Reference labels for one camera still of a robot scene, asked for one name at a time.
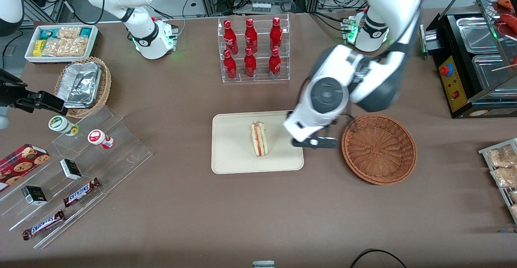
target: cookie box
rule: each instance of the cookie box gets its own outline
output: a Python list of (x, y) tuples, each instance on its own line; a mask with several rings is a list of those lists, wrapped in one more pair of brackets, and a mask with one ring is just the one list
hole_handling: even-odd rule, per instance
[[(40, 35), (42, 31), (46, 31), (49, 29), (56, 29), (59, 27), (81, 27), (81, 28), (91, 28), (92, 32), (90, 32), (89, 38), (88, 38), (88, 44), (86, 44), (86, 49), (83, 56), (69, 56), (69, 57), (36, 57), (33, 55), (34, 47), (36, 46), (37, 40), (40, 39)], [(29, 43), (29, 46), (27, 47), (27, 51), (25, 52), (25, 59), (28, 62), (32, 62), (35, 64), (39, 63), (64, 63), (64, 62), (72, 62), (79, 59), (85, 59), (90, 57), (90, 54), (93, 51), (95, 40), (97, 38), (98, 33), (97, 27), (94, 25), (84, 25), (84, 24), (59, 24), (59, 25), (42, 25), (37, 26), (34, 29), (33, 36), (31, 38), (31, 42)]]
[(45, 163), (49, 158), (45, 149), (25, 144), (0, 160), (0, 192)]

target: clear acrylic shelf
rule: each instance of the clear acrylic shelf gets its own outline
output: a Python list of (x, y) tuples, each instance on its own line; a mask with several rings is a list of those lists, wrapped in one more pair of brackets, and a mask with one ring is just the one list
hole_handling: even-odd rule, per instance
[[(56, 138), (47, 148), (47, 151), (53, 150), (50, 152), (53, 157), (48, 163), (33, 176), (13, 188), (0, 201), (2, 220), (8, 224), (10, 231), (19, 233), (21, 241), (24, 230), (53, 216), (60, 209), (63, 210), (66, 217), (64, 222), (55, 224), (50, 229), (41, 231), (31, 240), (26, 241), (34, 248), (47, 246), (152, 156), (147, 147), (126, 128), (122, 117), (108, 107), (88, 115), (79, 121), (78, 125), (80, 133), (77, 136), (60, 135)], [(106, 150), (88, 143), (86, 136), (89, 131), (94, 129), (101, 129), (112, 137), (114, 139), (113, 147)], [(77, 163), (83, 174), (80, 180), (65, 177), (59, 164), (63, 158), (72, 159)], [(102, 185), (74, 205), (65, 208), (63, 199), (95, 177)], [(21, 193), (21, 188), (25, 185), (41, 187), (48, 202), (39, 207), (28, 205)]]
[[(271, 57), (271, 49), (269, 47), (269, 31), (273, 25), (273, 18), (280, 18), (280, 27), (282, 28), (282, 46), (280, 47), (279, 56), (282, 60), (280, 64), (280, 75), (277, 79), (269, 77), (269, 57)], [(233, 58), (237, 63), (237, 79), (229, 80), (226, 75), (225, 65), (223, 64), (223, 51), (226, 49), (225, 45), (225, 28), (222, 23), (225, 20), (231, 21), (231, 27), (237, 35), (237, 45), (239, 47), (238, 54)], [(218, 21), (218, 42), (219, 42), (219, 60), (221, 61), (221, 77), (224, 83), (226, 82), (278, 82), (290, 79), (290, 24), (288, 15), (259, 15), (253, 16), (253, 25), (257, 30), (258, 36), (258, 52), (255, 53), (257, 60), (257, 74), (255, 78), (246, 76), (246, 69), (244, 68), (244, 50), (246, 49), (246, 40), (244, 33), (246, 32), (246, 17), (233, 16), (219, 18)]]

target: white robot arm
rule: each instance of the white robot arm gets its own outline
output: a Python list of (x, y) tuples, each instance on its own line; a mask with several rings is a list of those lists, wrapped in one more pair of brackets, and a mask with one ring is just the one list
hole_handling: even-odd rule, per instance
[[(349, 101), (367, 112), (377, 112), (398, 99), (422, 0), (368, 2), (367, 23), (387, 25), (395, 43), (383, 55), (383, 63), (376, 61), (379, 57), (366, 57), (344, 45), (325, 50), (310, 73), (310, 82), (300, 101), (283, 124), (294, 138), (293, 145), (335, 148), (336, 139), (318, 137), (316, 133), (324, 128), (328, 130)], [(376, 38), (374, 33), (375, 30), (368, 33), (370, 39)], [(358, 36), (356, 43), (366, 42), (369, 42), (367, 38), (360, 40)]]
[(147, 59), (158, 59), (175, 49), (176, 36), (170, 24), (154, 21), (144, 6), (153, 0), (88, 0), (126, 25), (137, 50)]

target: coca-cola bottle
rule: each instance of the coca-cola bottle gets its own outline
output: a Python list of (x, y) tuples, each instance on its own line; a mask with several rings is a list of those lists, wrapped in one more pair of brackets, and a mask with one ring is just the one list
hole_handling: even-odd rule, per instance
[(271, 27), (271, 32), (269, 33), (269, 40), (271, 51), (275, 48), (280, 49), (280, 46), (282, 46), (282, 29), (280, 28), (279, 17), (273, 18), (273, 27)]
[(253, 19), (246, 19), (246, 32), (244, 33), (246, 38), (246, 47), (251, 48), (253, 53), (257, 53), (259, 50), (259, 41), (257, 38), (257, 30), (253, 26)]
[(229, 20), (225, 20), (223, 24), (225, 25), (225, 44), (227, 49), (230, 49), (231, 54), (237, 55), (237, 53), (239, 53), (237, 35), (235, 35), (235, 31), (231, 28), (231, 22)]
[(271, 51), (271, 57), (269, 58), (269, 77), (271, 79), (277, 79), (280, 76), (280, 64), (282, 60), (278, 56), (278, 48)]
[(246, 76), (249, 78), (254, 78), (257, 72), (257, 60), (255, 59), (253, 50), (250, 47), (246, 48), (244, 65), (246, 66)]
[(237, 64), (235, 63), (235, 60), (233, 59), (233, 57), (231, 57), (230, 50), (225, 49), (223, 51), (223, 55), (225, 56), (225, 59), (223, 60), (223, 64), (225, 65), (225, 70), (226, 70), (228, 79), (236, 80), (237, 79)]

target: round wicker basket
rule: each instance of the round wicker basket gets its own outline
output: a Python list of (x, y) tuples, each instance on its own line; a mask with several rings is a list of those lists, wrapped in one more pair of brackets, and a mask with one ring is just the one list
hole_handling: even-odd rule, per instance
[(415, 141), (408, 130), (379, 114), (352, 121), (343, 132), (341, 151), (357, 176), (377, 185), (401, 182), (417, 161)]
[[(82, 119), (87, 116), (89, 113), (93, 112), (98, 108), (102, 108), (102, 106), (106, 103), (107, 97), (109, 96), (109, 88), (111, 88), (111, 74), (109, 73), (109, 69), (107, 69), (106, 64), (96, 58), (96, 57), (88, 57), (81, 60), (77, 60), (72, 62), (72, 64), (80, 64), (86, 62), (95, 62), (98, 65), (102, 66), (102, 73), (99, 82), (99, 90), (97, 91), (96, 103), (92, 108), (89, 109), (68, 109), (67, 116), (75, 117), (77, 119)], [(61, 71), (61, 75), (59, 79), (57, 79), (57, 84), (54, 88), (54, 95), (57, 95), (57, 90), (59, 90), (59, 86), (61, 85), (61, 79), (63, 79), (63, 74), (65, 70)]]

